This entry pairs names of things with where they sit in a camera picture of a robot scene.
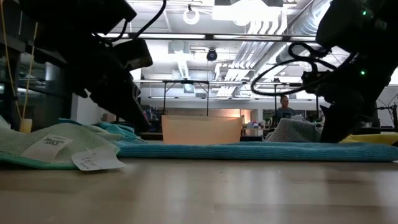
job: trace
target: gray cloth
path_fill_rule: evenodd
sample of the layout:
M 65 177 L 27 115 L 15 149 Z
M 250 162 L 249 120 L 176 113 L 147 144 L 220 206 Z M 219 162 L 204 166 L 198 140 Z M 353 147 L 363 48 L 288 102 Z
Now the gray cloth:
M 278 108 L 276 110 L 277 119 L 291 118 L 296 115 L 296 112 L 292 108 Z
M 267 134 L 270 142 L 319 142 L 322 128 L 307 121 L 300 115 L 291 119 L 281 119 L 274 132 Z

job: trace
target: wooden table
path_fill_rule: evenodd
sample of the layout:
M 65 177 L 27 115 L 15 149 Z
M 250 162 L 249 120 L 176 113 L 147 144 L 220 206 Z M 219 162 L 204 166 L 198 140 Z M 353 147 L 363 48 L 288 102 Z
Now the wooden table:
M 398 164 L 125 159 L 0 170 L 1 223 L 398 223 Z

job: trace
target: price tag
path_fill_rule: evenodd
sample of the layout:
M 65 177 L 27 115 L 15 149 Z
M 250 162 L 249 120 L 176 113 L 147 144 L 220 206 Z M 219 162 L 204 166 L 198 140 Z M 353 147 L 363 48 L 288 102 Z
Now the price tag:
M 52 162 L 58 152 L 72 141 L 72 139 L 62 136 L 48 134 L 29 146 L 21 156 L 43 162 Z
M 126 165 L 118 160 L 114 149 L 100 146 L 90 151 L 77 152 L 72 155 L 73 163 L 82 171 L 118 169 Z

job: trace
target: man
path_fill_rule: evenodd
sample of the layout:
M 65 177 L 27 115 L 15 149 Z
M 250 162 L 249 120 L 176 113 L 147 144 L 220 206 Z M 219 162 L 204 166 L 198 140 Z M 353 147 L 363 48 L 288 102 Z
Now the man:
M 280 97 L 281 107 L 276 110 L 277 121 L 279 122 L 282 118 L 291 118 L 296 115 L 296 112 L 289 108 L 289 99 L 287 96 Z

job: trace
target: workbench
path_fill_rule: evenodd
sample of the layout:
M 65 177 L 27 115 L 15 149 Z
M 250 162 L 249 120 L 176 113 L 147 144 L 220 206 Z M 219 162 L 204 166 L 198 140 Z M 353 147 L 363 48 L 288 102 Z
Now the workbench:
M 1 166 L 1 223 L 398 223 L 398 164 L 122 159 Z

